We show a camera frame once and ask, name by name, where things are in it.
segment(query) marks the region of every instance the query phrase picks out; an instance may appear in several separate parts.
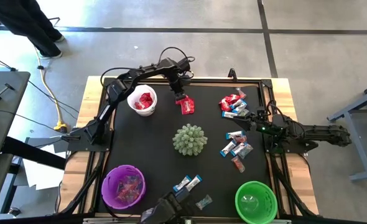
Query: gray floor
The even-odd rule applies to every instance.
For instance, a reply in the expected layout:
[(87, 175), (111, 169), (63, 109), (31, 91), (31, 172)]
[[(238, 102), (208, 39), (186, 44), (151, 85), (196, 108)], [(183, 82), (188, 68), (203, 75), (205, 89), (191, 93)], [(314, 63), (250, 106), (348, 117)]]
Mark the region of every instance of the gray floor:
[[(48, 17), (62, 19), (59, 26), (261, 28), (256, 0), (39, 2)], [(264, 7), (270, 29), (367, 29), (367, 0), (264, 0)], [(63, 34), (67, 38), (60, 44), (64, 56), (45, 64), (49, 67), (47, 82), (59, 100), (75, 108), (80, 107), (87, 76), (100, 75), (115, 66), (150, 64), (170, 45), (197, 58), (192, 65), (197, 76), (225, 77), (234, 67), (240, 77), (271, 77), (262, 34)], [(367, 88), (367, 35), (273, 34), (271, 44), (277, 74), (290, 81), (301, 123), (327, 124), (328, 115), (360, 97)], [(176, 52), (166, 56), (181, 57)], [(0, 59), (30, 72), (32, 82), (42, 87), (28, 40), (0, 31)], [(49, 126), (57, 119), (54, 105), (30, 85), (18, 113)], [(67, 114), (64, 119), (75, 124)], [(26, 127), (24, 131), (18, 131), (21, 126)], [(20, 118), (15, 119), (9, 133), (20, 140), (56, 134)], [(352, 183), (348, 178), (363, 171), (354, 146), (321, 143), (309, 153), (309, 162), (320, 214), (367, 222), (367, 180)], [(24, 208), (20, 217), (46, 215), (53, 212), (56, 195), (55, 189), (21, 188), (12, 205)]]

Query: paper cup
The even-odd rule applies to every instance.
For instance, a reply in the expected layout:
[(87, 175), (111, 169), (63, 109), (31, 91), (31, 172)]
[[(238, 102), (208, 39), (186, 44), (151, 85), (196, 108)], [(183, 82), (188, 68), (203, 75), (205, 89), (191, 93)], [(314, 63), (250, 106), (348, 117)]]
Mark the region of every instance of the paper cup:
[[(153, 100), (153, 103), (150, 107), (143, 109), (143, 110), (137, 110), (135, 108), (135, 102), (138, 102), (142, 94), (144, 93), (151, 93), (151, 98)], [(157, 95), (156, 92), (153, 90), (152, 87), (148, 85), (139, 85), (135, 87), (135, 90), (133, 93), (131, 93), (127, 97), (128, 106), (132, 108), (137, 114), (141, 116), (150, 116), (154, 113), (154, 110), (156, 109), (156, 103), (157, 103)]]

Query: yellow cable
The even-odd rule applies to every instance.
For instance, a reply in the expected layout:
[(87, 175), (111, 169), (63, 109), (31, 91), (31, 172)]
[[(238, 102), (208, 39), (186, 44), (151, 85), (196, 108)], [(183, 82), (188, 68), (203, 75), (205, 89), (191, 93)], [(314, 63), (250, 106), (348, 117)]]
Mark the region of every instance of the yellow cable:
[[(34, 50), (35, 50), (35, 54), (37, 56), (37, 61), (39, 63), (39, 66), (42, 66), (41, 65), (41, 61), (40, 61), (40, 56), (39, 56), (39, 53), (36, 49), (36, 47), (33, 45), (34, 47)], [(55, 103), (55, 107), (57, 108), (57, 113), (58, 113), (58, 123), (55, 127), (53, 127), (55, 130), (59, 130), (61, 129), (61, 127), (65, 127), (67, 128), (66, 124), (62, 121), (62, 115), (60, 113), (60, 109), (59, 109), (59, 104), (58, 104), (58, 101), (56, 100), (56, 97), (55, 95), (52, 93), (51, 89), (48, 87), (48, 85), (46, 84), (45, 82), (45, 78), (44, 78), (44, 73), (43, 73), (43, 70), (42, 69), (39, 69), (40, 70), (40, 74), (41, 74), (41, 81), (42, 81), (42, 84), (45, 86), (45, 88), (48, 90), (49, 94), (52, 96), (52, 99), (53, 99), (53, 102)]]

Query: red candy wrapper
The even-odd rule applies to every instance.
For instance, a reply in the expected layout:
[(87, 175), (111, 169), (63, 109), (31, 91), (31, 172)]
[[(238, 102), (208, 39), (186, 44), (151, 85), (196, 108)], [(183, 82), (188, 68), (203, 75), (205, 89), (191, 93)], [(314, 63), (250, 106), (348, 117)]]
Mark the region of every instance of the red candy wrapper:
[(236, 101), (238, 101), (239, 99), (240, 99), (240, 96), (235, 95), (235, 94), (231, 94), (230, 96), (224, 97), (220, 101), (221, 110), (231, 111), (231, 108), (229, 107), (229, 105), (232, 105), (233, 103), (236, 103)]
[(135, 102), (135, 108), (137, 110), (143, 110), (150, 107), (153, 104), (153, 99), (150, 93), (144, 93), (139, 99), (139, 102)]
[(192, 114), (195, 112), (195, 102), (189, 96), (186, 96), (183, 100), (175, 101), (176, 105), (181, 105), (182, 114)]

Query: desk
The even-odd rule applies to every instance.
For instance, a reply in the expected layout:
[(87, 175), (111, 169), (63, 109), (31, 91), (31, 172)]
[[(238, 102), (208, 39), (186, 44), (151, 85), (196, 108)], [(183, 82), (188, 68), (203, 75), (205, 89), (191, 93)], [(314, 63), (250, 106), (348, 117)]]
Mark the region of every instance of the desk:
[[(296, 120), (297, 117), (295, 114), (295, 108), (291, 96), (288, 79), (272, 78), (271, 80), (277, 106), (281, 109), (281, 111), (285, 115), (290, 116), (292, 119)], [(249, 84), (202, 83), (201, 85), (246, 86)], [(97, 115), (101, 99), (101, 93), (102, 93), (102, 86), (100, 84), (100, 77), (98, 76), (88, 77), (83, 95), (83, 100), (81, 103), (80, 114), (78, 115), (78, 120), (76, 124), (77, 127), (85, 126), (90, 120), (93, 119), (94, 116)], [(93, 163), (93, 168), (95, 167), (98, 161), (99, 153), (96, 153), (95, 155), (96, 156)], [(65, 175), (63, 176), (62, 180), (61, 193), (60, 193), (61, 202), (59, 211), (63, 210), (70, 203), (70, 201), (79, 191), (80, 187), (83, 185), (88, 157), (89, 152), (77, 152), (68, 161), (65, 168)], [(287, 154), (287, 164), (289, 168), (289, 175), (293, 189), (297, 192), (299, 197), (311, 211), (313, 211), (314, 213), (318, 213), (318, 208), (314, 195), (314, 188), (312, 186), (312, 181), (307, 164), (305, 163), (303, 158), (301, 158), (296, 154)], [(84, 209), (85, 212), (87, 212), (91, 206), (91, 200), (94, 191), (94, 183), (92, 183), (90, 189), (88, 190), (88, 195), (85, 201), (85, 209)], [(282, 185), (281, 185), (281, 192), (284, 209), (286, 210), (286, 212), (289, 212), (287, 194)]]

